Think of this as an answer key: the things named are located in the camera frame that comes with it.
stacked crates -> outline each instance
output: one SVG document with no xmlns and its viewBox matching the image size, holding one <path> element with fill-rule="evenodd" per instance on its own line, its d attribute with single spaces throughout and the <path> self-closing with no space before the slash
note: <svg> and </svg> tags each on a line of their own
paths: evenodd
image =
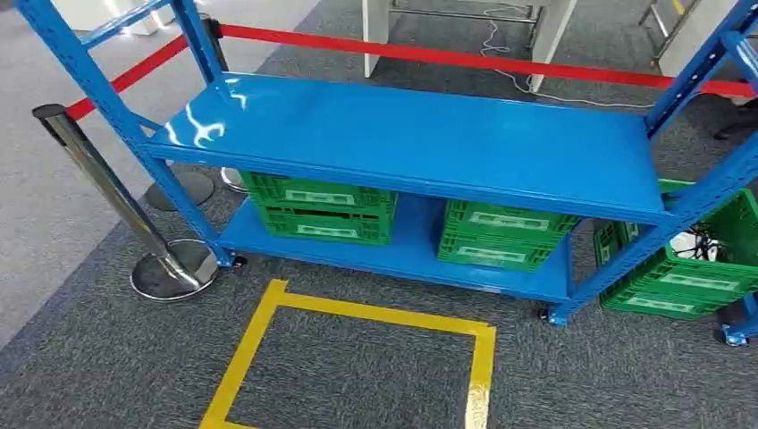
<svg viewBox="0 0 758 429">
<path fill-rule="evenodd" d="M 397 193 L 240 172 L 266 230 L 282 237 L 386 244 Z"/>
<path fill-rule="evenodd" d="M 667 182 L 663 190 L 672 190 Z M 758 205 L 748 189 L 703 219 L 722 248 L 717 261 L 675 255 L 667 244 L 601 295 L 606 308 L 696 319 L 758 290 Z M 640 233 L 635 223 L 596 228 L 595 255 L 605 264 Z"/>
<path fill-rule="evenodd" d="M 449 200 L 437 258 L 534 271 L 578 222 L 570 214 Z"/>
</svg>

yellow tape square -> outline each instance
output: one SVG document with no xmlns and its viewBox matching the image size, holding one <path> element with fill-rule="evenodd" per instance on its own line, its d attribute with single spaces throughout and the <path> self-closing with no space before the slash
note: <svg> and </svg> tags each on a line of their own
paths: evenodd
<svg viewBox="0 0 758 429">
<path fill-rule="evenodd" d="M 474 357 L 471 361 L 471 375 L 468 381 L 468 398 L 466 403 L 466 429 L 485 429 L 490 403 L 490 384 L 493 376 L 493 358 L 495 350 L 495 328 L 482 322 L 428 315 L 413 311 L 392 308 L 368 306 L 336 299 L 325 299 L 299 295 L 285 291 L 287 282 L 274 279 L 268 284 L 255 313 L 253 313 L 248 329 L 245 331 L 240 345 L 234 352 L 232 361 L 223 374 L 221 383 L 200 429 L 256 429 L 253 426 L 239 425 L 226 421 L 232 403 L 237 396 L 245 374 L 256 355 L 258 346 L 265 335 L 265 330 L 274 316 L 276 308 L 292 307 L 303 310 L 317 311 L 332 315 L 344 315 L 359 319 L 374 320 L 388 324 L 401 324 L 436 331 L 464 333 L 473 335 Z"/>
</svg>

blue shelf board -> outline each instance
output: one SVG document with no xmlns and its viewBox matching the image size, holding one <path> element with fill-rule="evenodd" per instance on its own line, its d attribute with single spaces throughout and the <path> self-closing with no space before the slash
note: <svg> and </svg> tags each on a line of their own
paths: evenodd
<svg viewBox="0 0 758 429">
<path fill-rule="evenodd" d="M 643 117 L 225 73 L 153 157 L 553 212 L 659 223 Z"/>
<path fill-rule="evenodd" d="M 387 245 L 301 240 L 269 235 L 248 198 L 223 229 L 219 242 L 238 251 L 337 265 L 450 286 L 550 302 L 569 300 L 569 236 L 534 273 L 439 261 L 437 242 L 444 202 L 401 194 L 392 242 Z"/>
</svg>

white table leg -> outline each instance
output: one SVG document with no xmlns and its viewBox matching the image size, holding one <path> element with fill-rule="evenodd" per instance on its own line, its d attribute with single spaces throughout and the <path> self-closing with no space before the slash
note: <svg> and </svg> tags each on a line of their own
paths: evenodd
<svg viewBox="0 0 758 429">
<path fill-rule="evenodd" d="M 362 0 L 363 3 L 363 40 L 366 42 L 387 43 L 390 39 L 390 1 Z M 371 77 L 379 55 L 363 54 L 364 75 Z"/>
<path fill-rule="evenodd" d="M 549 63 L 552 61 L 555 51 L 558 48 L 560 38 L 569 24 L 571 14 L 577 0 L 553 0 L 544 7 L 543 15 L 537 25 L 537 34 L 535 37 L 535 46 L 532 49 L 532 61 L 538 63 Z M 531 89 L 538 91 L 543 83 L 544 75 L 532 75 Z"/>
</svg>

red retractable belt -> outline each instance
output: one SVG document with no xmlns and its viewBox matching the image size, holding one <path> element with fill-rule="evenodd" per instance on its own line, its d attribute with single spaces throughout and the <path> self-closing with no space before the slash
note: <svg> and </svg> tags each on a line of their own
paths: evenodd
<svg viewBox="0 0 758 429">
<path fill-rule="evenodd" d="M 544 74 L 556 78 L 579 80 L 595 80 L 600 82 L 623 83 L 642 87 L 667 88 L 673 78 L 649 73 L 635 73 L 597 67 L 577 65 L 545 64 L 512 58 L 480 56 L 461 52 L 430 49 L 428 47 L 402 46 L 375 42 L 364 42 L 350 38 L 330 38 L 313 34 L 279 31 L 275 29 L 258 29 L 240 25 L 221 24 L 221 32 L 231 38 L 252 38 L 267 42 L 287 45 L 307 46 L 319 49 L 331 49 L 359 54 L 371 54 L 400 58 L 404 60 L 422 61 L 426 63 L 442 63 L 473 67 L 477 69 L 496 69 L 504 72 L 523 74 Z M 712 80 L 705 83 L 703 92 L 724 95 L 752 97 L 750 85 L 740 82 Z"/>
<path fill-rule="evenodd" d="M 184 36 L 178 36 L 144 60 L 137 63 L 134 67 L 120 74 L 116 79 L 111 80 L 111 85 L 114 86 L 116 92 L 125 90 L 134 85 L 138 80 L 147 76 L 161 64 L 174 58 L 179 52 L 183 51 L 185 47 L 187 47 L 187 40 Z M 74 121 L 78 121 L 93 110 L 95 110 L 95 107 L 92 105 L 92 102 L 89 101 L 89 98 L 82 98 L 73 105 L 66 107 L 66 112 Z"/>
<path fill-rule="evenodd" d="M 313 34 L 279 31 L 276 29 L 259 29 L 241 25 L 221 24 L 221 32 L 230 38 L 250 38 L 266 42 L 283 43 L 330 49 L 357 54 L 371 54 L 400 58 L 426 63 L 441 63 L 472 67 L 478 69 L 495 69 L 504 72 L 523 74 L 544 74 L 556 78 L 593 80 L 599 82 L 621 83 L 641 87 L 667 88 L 673 78 L 649 73 L 635 73 L 597 67 L 578 65 L 535 63 L 512 58 L 480 56 L 462 52 L 444 51 L 428 47 L 402 46 L 375 42 L 364 42 L 351 38 L 331 38 Z M 151 71 L 164 64 L 187 47 L 184 36 L 178 36 L 153 54 L 137 63 L 134 67 L 120 74 L 111 81 L 116 92 L 122 92 L 147 76 Z M 702 92 L 730 96 L 753 97 L 753 88 L 746 83 L 711 80 L 702 86 Z M 76 121 L 95 110 L 89 98 L 82 98 L 66 108 L 66 112 Z"/>
</svg>

